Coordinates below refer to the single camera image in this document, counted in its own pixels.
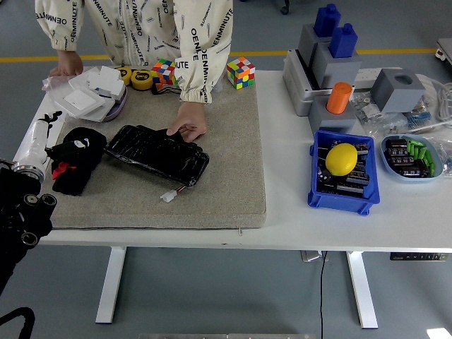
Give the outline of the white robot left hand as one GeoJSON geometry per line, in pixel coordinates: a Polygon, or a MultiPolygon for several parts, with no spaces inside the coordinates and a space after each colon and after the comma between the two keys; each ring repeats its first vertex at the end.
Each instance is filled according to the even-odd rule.
{"type": "Polygon", "coordinates": [[[32,124],[31,129],[26,133],[23,145],[20,149],[19,156],[15,160],[15,167],[41,167],[47,160],[47,139],[51,123],[56,121],[62,111],[44,114],[32,124]]]}

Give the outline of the person's right hand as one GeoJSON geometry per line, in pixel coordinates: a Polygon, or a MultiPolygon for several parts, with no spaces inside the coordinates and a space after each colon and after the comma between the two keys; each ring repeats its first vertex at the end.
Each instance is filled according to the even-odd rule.
{"type": "Polygon", "coordinates": [[[49,72],[49,77],[78,76],[83,72],[83,62],[75,51],[58,50],[58,65],[49,72]]]}

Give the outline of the person's left hand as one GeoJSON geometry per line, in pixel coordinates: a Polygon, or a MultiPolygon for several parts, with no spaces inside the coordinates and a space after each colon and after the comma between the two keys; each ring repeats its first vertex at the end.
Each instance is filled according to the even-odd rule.
{"type": "Polygon", "coordinates": [[[195,141],[207,131],[205,107],[198,102],[183,102],[178,110],[177,118],[167,129],[167,135],[180,133],[187,143],[195,141]]]}

